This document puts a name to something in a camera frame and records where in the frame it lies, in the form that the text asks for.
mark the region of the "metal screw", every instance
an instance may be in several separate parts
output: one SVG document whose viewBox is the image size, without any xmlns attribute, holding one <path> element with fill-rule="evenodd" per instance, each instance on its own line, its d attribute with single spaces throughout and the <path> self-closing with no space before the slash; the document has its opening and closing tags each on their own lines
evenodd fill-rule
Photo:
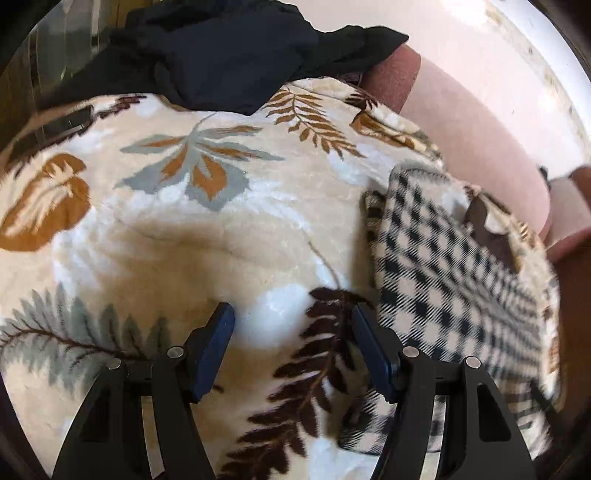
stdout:
<svg viewBox="0 0 591 480">
<path fill-rule="evenodd" d="M 466 358 L 466 365 L 470 368 L 480 368 L 482 363 L 475 356 L 469 356 L 468 358 Z"/>
<path fill-rule="evenodd" d="M 166 352 L 166 354 L 168 355 L 169 358 L 179 358 L 182 357 L 184 354 L 184 350 L 183 347 L 181 346 L 174 346 L 168 349 L 168 352 Z"/>
<path fill-rule="evenodd" d="M 409 358 L 416 358 L 418 357 L 418 349 L 416 349 L 413 346 L 406 346 L 402 349 L 402 352 L 404 353 L 404 355 L 406 355 Z"/>
<path fill-rule="evenodd" d="M 117 370 L 121 366 L 120 358 L 112 358 L 107 362 L 107 368 L 109 370 Z"/>
</svg>

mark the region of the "gray fern leaf print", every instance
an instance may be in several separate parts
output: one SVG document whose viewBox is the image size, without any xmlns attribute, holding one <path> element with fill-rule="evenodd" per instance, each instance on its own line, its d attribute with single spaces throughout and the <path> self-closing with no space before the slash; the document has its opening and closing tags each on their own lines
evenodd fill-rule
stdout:
<svg viewBox="0 0 591 480">
<path fill-rule="evenodd" d="M 50 385 L 61 380 L 70 392 L 79 381 L 87 391 L 111 358 L 148 360 L 171 344 L 165 318 L 155 321 L 144 340 L 131 316 L 121 326 L 113 305 L 107 305 L 95 319 L 81 299 L 68 302 L 61 284 L 53 297 L 33 290 L 21 307 L 0 322 L 0 365 L 21 361 L 30 372 L 47 365 Z"/>
</svg>

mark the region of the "black and white checkered cloth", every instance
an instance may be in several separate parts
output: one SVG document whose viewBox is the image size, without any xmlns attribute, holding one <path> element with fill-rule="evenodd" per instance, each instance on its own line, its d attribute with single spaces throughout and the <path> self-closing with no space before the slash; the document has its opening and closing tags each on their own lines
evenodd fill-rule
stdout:
<svg viewBox="0 0 591 480">
<path fill-rule="evenodd" d="M 530 381 L 540 374 L 541 325 L 528 291 L 399 168 L 387 197 L 368 193 L 365 205 L 380 324 L 435 360 L 478 357 L 519 427 L 528 429 L 541 414 L 530 394 Z M 379 454 L 394 411 L 370 389 L 346 416 L 340 446 Z M 438 399 L 432 452 L 441 448 L 444 411 Z"/>
</svg>

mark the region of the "pink cushion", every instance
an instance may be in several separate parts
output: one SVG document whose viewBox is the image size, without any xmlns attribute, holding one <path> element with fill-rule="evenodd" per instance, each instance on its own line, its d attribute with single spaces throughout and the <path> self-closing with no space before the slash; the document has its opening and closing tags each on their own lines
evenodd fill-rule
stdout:
<svg viewBox="0 0 591 480">
<path fill-rule="evenodd" d="M 421 67 L 421 56 L 407 45 L 363 74 L 360 87 L 400 113 Z"/>
<path fill-rule="evenodd" d="M 591 236 L 591 210 L 571 179 L 551 182 L 552 227 L 546 237 L 548 259 L 557 262 Z"/>
<path fill-rule="evenodd" d="M 422 59 L 400 113 L 439 146 L 452 175 L 480 185 L 545 236 L 550 195 L 544 177 L 511 133 L 462 85 Z"/>
</svg>

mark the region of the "fleece blanket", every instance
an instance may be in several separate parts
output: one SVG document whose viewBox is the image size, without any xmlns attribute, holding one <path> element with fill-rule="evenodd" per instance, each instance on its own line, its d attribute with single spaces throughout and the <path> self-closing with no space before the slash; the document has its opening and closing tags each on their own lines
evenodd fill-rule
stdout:
<svg viewBox="0 0 591 480">
<path fill-rule="evenodd" d="M 193 410 L 216 473 L 369 478 L 376 457 L 337 446 L 368 382 L 348 320 L 355 303 L 378 300 L 361 198 L 385 192 L 392 168 L 407 165 L 461 219 L 477 187 L 429 183 L 434 171 L 448 177 L 429 138 L 334 79 L 286 84 L 249 117 L 153 95 L 70 110 L 85 105 L 93 119 L 80 135 L 26 160 L 10 160 L 14 143 L 0 155 L 2 376 L 46 471 L 101 365 L 182 344 L 227 301 L 236 330 L 216 388 Z M 527 226 L 504 220 L 495 225 L 518 238 L 519 275 L 541 298 L 543 252 L 521 241 Z M 541 377 L 552 379 L 557 337 L 538 309 Z M 430 456 L 426 475 L 435 469 Z"/>
</svg>

